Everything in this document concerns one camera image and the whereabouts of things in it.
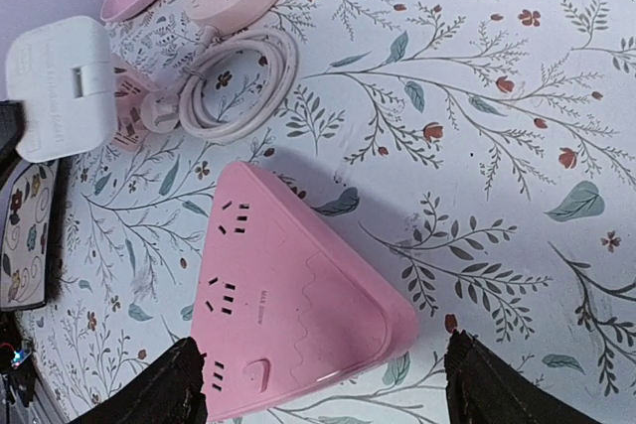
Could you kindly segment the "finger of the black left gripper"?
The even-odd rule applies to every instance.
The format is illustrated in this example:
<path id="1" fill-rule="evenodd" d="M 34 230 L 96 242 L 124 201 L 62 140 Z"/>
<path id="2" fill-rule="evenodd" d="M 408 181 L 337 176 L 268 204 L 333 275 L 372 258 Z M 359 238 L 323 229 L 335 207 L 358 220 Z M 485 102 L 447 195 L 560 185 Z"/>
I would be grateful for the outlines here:
<path id="1" fill-rule="evenodd" d="M 6 181 L 20 161 L 17 145 L 25 133 L 24 105 L 21 101 L 3 100 L 0 106 L 1 180 Z"/>

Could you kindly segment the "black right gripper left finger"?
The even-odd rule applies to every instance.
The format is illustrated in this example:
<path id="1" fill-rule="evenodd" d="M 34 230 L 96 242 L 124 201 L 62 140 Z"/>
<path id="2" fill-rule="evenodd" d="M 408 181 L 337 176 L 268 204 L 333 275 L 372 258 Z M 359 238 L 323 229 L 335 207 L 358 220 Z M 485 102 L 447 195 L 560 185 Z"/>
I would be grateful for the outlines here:
<path id="1" fill-rule="evenodd" d="M 205 423 L 208 410 L 202 391 L 204 363 L 195 340 L 181 339 L 116 394 L 74 422 Z"/>

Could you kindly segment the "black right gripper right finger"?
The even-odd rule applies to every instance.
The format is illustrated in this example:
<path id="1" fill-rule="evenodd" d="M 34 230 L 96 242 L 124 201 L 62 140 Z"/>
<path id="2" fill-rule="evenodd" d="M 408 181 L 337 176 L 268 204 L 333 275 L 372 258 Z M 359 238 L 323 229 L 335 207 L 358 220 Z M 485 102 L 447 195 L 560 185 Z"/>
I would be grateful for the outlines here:
<path id="1" fill-rule="evenodd" d="M 593 423 L 522 377 L 475 337 L 455 330 L 445 353 L 449 422 Z"/>

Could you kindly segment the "large white power adapter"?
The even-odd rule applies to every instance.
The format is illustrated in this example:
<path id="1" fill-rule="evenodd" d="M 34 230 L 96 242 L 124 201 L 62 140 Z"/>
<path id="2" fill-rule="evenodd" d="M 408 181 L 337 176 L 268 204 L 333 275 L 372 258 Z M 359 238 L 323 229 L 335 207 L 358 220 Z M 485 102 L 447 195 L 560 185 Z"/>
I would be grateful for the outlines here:
<path id="1" fill-rule="evenodd" d="M 92 151 L 117 131 L 109 38 L 91 17 L 69 17 L 17 37 L 6 54 L 5 85 L 23 107 L 16 151 L 29 163 Z"/>

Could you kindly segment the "pink cube socket adapter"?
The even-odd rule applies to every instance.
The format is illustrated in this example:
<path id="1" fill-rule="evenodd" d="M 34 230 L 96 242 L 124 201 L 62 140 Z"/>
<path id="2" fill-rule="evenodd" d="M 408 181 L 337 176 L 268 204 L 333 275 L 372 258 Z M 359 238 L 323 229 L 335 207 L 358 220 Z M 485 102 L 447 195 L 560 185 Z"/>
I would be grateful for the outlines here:
<path id="1" fill-rule="evenodd" d="M 116 80 L 117 131 L 111 145 L 136 152 L 149 131 L 141 120 L 141 103 L 155 84 L 117 54 L 111 55 Z"/>

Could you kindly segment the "pink triangular power strip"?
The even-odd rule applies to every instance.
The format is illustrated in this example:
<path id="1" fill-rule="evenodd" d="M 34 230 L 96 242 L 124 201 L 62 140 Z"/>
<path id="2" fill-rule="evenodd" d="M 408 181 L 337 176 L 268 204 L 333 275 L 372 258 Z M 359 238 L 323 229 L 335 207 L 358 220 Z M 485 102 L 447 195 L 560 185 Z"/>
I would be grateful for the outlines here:
<path id="1" fill-rule="evenodd" d="M 274 174 L 222 170 L 191 335 L 210 421 L 261 411 L 404 354 L 413 306 Z"/>

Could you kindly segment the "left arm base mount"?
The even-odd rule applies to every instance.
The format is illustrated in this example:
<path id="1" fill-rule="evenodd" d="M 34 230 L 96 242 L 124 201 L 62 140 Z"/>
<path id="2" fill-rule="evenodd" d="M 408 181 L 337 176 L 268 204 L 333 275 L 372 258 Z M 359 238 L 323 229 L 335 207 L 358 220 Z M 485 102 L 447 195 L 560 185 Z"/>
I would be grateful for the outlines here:
<path id="1" fill-rule="evenodd" d="M 14 315 L 1 313 L 1 422 L 33 421 L 37 375 Z"/>

